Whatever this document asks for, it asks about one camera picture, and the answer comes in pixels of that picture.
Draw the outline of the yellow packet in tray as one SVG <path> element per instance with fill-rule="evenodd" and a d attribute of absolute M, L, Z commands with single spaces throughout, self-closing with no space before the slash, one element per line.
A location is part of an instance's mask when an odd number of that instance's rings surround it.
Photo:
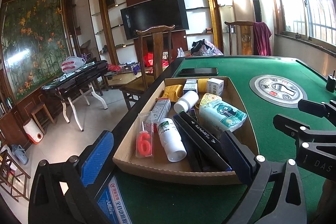
<path fill-rule="evenodd" d="M 166 86 L 162 98 L 169 98 L 171 102 L 176 103 L 183 96 L 183 85 Z"/>

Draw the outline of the black television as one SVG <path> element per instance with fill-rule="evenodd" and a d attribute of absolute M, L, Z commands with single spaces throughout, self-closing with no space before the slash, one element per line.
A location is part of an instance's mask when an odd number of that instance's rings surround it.
<path fill-rule="evenodd" d="M 122 9 L 122 24 L 128 40 L 137 37 L 137 31 L 155 26 L 175 26 L 188 30 L 189 23 L 184 0 L 149 0 Z"/>

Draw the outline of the wooden chair near table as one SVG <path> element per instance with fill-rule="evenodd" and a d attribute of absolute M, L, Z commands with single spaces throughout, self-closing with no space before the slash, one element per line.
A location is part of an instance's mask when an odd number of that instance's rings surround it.
<path fill-rule="evenodd" d="M 146 30 L 140 31 L 136 30 L 135 33 L 138 36 L 138 46 L 136 46 L 136 53 L 139 57 L 139 64 L 141 68 L 141 76 L 135 78 L 131 82 L 123 85 L 120 88 L 122 92 L 124 101 L 126 103 L 127 109 L 130 110 L 132 108 L 131 102 L 136 103 L 147 91 L 149 86 L 162 74 L 163 72 L 163 42 L 164 42 L 164 33 L 167 33 L 167 41 L 168 41 L 168 65 L 172 62 L 171 56 L 171 42 L 172 42 L 172 31 L 175 29 L 175 25 L 172 26 L 153 26 Z M 153 72 L 147 74 L 145 69 L 144 62 L 144 53 L 143 53 L 143 37 L 151 35 L 153 39 Z"/>

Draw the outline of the yellow cartoon tin box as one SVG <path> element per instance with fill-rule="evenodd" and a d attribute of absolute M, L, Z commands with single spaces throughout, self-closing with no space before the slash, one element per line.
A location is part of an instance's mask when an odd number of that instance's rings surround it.
<path fill-rule="evenodd" d="M 217 100 L 221 101 L 222 98 L 215 94 L 205 93 L 199 102 L 199 107 L 205 106 L 206 104 L 213 102 L 213 101 L 217 101 Z"/>

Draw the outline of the maroon cloth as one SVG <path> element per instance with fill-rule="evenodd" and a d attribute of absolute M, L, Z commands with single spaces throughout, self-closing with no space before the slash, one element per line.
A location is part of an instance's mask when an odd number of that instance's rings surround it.
<path fill-rule="evenodd" d="M 264 22 L 253 22 L 254 53 L 259 56 L 271 56 L 270 37 L 272 32 Z"/>

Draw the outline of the flower painting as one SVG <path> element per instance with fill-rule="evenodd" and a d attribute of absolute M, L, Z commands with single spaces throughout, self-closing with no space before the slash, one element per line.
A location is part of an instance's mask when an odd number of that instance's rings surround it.
<path fill-rule="evenodd" d="M 3 1 L 1 49 L 16 101 L 61 75 L 70 55 L 64 0 Z"/>

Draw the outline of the white tissue pack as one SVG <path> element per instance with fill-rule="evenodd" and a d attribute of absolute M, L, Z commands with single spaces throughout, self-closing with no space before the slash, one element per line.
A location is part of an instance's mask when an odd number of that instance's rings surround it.
<path fill-rule="evenodd" d="M 230 132 L 239 129 L 247 118 L 245 112 L 222 100 L 214 100 L 200 105 L 199 115 L 205 125 Z"/>

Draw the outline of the white red plastic bag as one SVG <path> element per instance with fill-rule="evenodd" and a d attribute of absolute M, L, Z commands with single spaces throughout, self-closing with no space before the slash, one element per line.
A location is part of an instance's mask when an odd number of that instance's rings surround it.
<path fill-rule="evenodd" d="M 86 61 L 82 57 L 68 56 L 62 62 L 61 69 L 64 74 L 69 74 L 81 68 L 85 64 L 86 64 Z"/>

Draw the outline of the white barcode small box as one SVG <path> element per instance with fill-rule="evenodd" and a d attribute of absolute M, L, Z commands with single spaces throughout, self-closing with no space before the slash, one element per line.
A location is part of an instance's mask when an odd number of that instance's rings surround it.
<path fill-rule="evenodd" d="M 211 78 L 207 80 L 207 93 L 221 96 L 224 90 L 224 80 Z"/>

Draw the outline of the red grey long box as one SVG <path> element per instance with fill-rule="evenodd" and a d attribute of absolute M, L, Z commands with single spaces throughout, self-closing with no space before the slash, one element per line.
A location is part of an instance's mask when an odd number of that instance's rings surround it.
<path fill-rule="evenodd" d="M 152 108 L 149 116 L 146 118 L 146 123 L 153 128 L 153 132 L 157 132 L 158 122 L 167 118 L 171 108 L 171 102 L 169 98 L 158 98 L 154 107 Z"/>

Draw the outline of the red number candle pack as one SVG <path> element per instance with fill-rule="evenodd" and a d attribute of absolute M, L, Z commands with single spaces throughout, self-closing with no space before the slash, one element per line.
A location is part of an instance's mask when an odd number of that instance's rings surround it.
<path fill-rule="evenodd" d="M 154 123 L 152 112 L 139 113 L 137 117 L 137 131 L 135 154 L 137 158 L 153 156 Z"/>

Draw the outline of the white tube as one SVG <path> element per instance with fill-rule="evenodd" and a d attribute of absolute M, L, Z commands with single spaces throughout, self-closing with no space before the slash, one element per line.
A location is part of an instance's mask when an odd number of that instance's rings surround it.
<path fill-rule="evenodd" d="M 160 119 L 157 124 L 157 131 L 168 161 L 179 162 L 183 160 L 187 152 L 173 120 L 170 118 Z"/>

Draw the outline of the black stepper motor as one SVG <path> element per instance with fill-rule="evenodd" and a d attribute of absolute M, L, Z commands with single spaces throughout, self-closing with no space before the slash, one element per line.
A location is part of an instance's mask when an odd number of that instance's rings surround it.
<path fill-rule="evenodd" d="M 336 78 L 333 75 L 328 75 L 326 82 L 326 90 L 333 93 L 335 92 Z"/>

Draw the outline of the pile of clothes bags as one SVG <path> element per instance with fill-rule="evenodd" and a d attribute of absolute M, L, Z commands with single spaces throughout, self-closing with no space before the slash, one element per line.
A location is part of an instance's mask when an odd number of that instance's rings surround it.
<path fill-rule="evenodd" d="M 207 40 L 198 40 L 192 43 L 190 49 L 192 56 L 222 56 L 223 53 L 213 45 L 213 43 Z"/>

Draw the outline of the small wooden stool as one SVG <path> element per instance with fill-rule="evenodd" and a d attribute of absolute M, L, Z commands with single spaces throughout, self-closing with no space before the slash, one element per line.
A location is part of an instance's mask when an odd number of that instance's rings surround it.
<path fill-rule="evenodd" d="M 49 123 L 56 124 L 44 102 L 40 102 L 31 109 L 31 116 L 43 134 L 46 133 L 45 128 Z"/>

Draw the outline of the black folding side table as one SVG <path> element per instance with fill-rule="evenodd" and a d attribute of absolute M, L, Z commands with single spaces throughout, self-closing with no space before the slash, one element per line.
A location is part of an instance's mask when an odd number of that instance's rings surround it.
<path fill-rule="evenodd" d="M 93 82 L 108 72 L 108 62 L 105 60 L 88 63 L 76 71 L 62 75 L 57 79 L 41 87 L 42 93 L 47 98 L 59 99 L 63 107 L 63 117 L 67 123 L 70 120 L 67 116 L 67 106 L 71 106 L 73 116 L 80 131 L 84 131 L 75 107 L 75 102 L 79 99 L 85 99 L 87 105 L 90 105 L 87 95 L 91 94 L 101 102 L 103 108 L 108 108 L 104 98 L 98 95 L 93 87 Z"/>

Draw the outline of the black marker yellow cap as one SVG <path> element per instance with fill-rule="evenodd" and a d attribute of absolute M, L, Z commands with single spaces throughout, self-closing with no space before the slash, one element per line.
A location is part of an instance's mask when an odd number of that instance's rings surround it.
<path fill-rule="evenodd" d="M 213 161 L 219 169 L 225 172 L 232 171 L 229 161 L 221 147 L 220 141 L 205 130 L 194 118 L 189 116 L 185 111 L 178 114 L 183 127 L 187 124 L 187 135 L 203 151 L 203 153 Z"/>

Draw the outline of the white plastic bottle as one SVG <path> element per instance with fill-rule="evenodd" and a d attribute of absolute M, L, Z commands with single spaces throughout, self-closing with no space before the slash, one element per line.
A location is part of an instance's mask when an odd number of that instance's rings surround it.
<path fill-rule="evenodd" d="M 198 93 L 193 90 L 189 90 L 186 94 L 183 94 L 181 98 L 174 104 L 174 110 L 177 114 L 182 111 L 187 112 L 191 110 L 199 100 Z"/>

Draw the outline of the black smartphone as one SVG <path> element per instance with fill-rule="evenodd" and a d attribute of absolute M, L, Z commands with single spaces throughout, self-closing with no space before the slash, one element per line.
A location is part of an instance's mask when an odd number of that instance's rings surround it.
<path fill-rule="evenodd" d="M 190 76 L 217 76 L 217 68 L 184 68 L 179 73 L 181 77 L 190 77 Z"/>

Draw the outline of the round mahjong table control panel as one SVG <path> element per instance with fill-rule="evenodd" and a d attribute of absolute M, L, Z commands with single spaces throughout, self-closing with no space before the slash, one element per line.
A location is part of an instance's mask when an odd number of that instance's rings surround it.
<path fill-rule="evenodd" d="M 285 108 L 298 108 L 307 94 L 297 83 L 285 77 L 259 75 L 249 81 L 250 89 L 263 100 Z"/>

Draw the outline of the wooden chair with cloth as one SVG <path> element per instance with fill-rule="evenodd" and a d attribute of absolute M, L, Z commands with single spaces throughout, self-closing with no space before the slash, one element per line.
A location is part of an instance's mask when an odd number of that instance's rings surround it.
<path fill-rule="evenodd" d="M 253 22 L 238 20 L 234 22 L 224 22 L 228 27 L 229 54 L 233 55 L 232 34 L 236 36 L 236 55 L 253 55 Z"/>

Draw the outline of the blue white small box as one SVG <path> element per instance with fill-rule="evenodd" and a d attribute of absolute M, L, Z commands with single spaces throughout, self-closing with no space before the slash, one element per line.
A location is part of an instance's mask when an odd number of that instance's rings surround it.
<path fill-rule="evenodd" d="M 187 79 L 184 87 L 183 87 L 183 94 L 186 94 L 189 91 L 193 91 L 198 93 L 198 80 L 197 79 Z"/>

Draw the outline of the white red appliance on floor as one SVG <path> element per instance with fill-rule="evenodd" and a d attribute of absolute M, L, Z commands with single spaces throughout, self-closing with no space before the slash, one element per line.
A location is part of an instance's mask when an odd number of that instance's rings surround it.
<path fill-rule="evenodd" d="M 30 141 L 32 141 L 34 144 L 40 143 L 44 137 L 44 133 L 31 118 L 25 121 L 25 123 L 23 124 L 23 129 Z"/>

